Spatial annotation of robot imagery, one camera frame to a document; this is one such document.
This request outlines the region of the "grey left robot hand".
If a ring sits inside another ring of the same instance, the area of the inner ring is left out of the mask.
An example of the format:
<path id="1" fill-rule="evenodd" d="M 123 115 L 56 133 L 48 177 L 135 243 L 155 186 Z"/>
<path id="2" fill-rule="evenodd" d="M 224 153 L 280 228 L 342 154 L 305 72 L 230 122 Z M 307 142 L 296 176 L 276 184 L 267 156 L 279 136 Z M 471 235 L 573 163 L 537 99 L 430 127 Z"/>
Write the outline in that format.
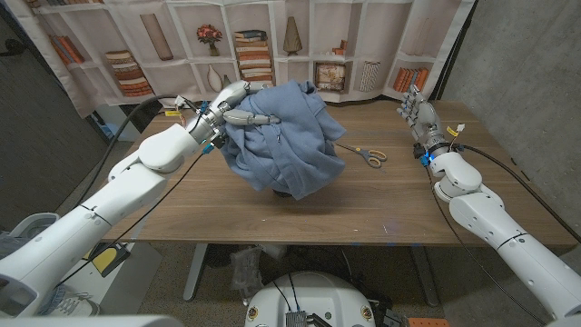
<path id="1" fill-rule="evenodd" d="M 187 123 L 185 131 L 198 144 L 211 142 L 222 134 L 222 125 L 263 125 L 278 124 L 281 119 L 273 114 L 254 114 L 242 109 L 236 109 L 245 98 L 267 89 L 266 84 L 240 80 L 229 84 L 218 93 L 203 113 L 199 113 L 192 122 Z"/>

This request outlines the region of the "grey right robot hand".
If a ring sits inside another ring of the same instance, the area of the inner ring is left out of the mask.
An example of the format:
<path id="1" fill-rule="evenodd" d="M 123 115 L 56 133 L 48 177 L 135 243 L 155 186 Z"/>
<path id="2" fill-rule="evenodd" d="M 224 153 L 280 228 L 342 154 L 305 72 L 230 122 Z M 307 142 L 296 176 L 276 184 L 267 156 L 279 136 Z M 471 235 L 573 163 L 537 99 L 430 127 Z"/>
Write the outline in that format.
<path id="1" fill-rule="evenodd" d="M 421 148 L 422 154 L 433 160 L 448 151 L 449 142 L 444 136 L 444 127 L 440 118 L 433 105 L 416 85 L 411 85 L 403 94 L 397 113 L 411 130 L 416 142 L 415 154 L 419 154 L 419 148 Z"/>

